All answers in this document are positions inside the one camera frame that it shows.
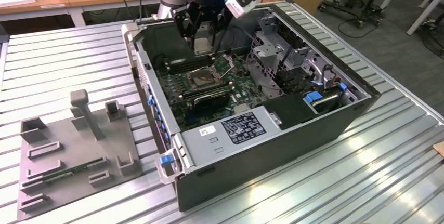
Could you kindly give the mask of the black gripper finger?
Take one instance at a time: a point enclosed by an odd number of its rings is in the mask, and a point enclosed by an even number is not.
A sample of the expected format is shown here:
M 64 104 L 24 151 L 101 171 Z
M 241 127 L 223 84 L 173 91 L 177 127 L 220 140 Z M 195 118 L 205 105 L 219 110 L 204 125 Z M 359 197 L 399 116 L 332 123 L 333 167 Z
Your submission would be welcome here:
M 199 5 L 195 2 L 172 9 L 172 17 L 180 36 L 185 39 L 189 49 L 195 49 L 195 35 L 199 29 Z
M 212 34 L 212 46 L 213 53 L 217 53 L 220 50 L 220 45 L 223 38 L 225 36 L 231 20 L 233 18 L 232 12 L 229 9 L 224 8 L 220 14 L 216 16 L 216 20 L 211 22 L 211 27 L 213 30 Z

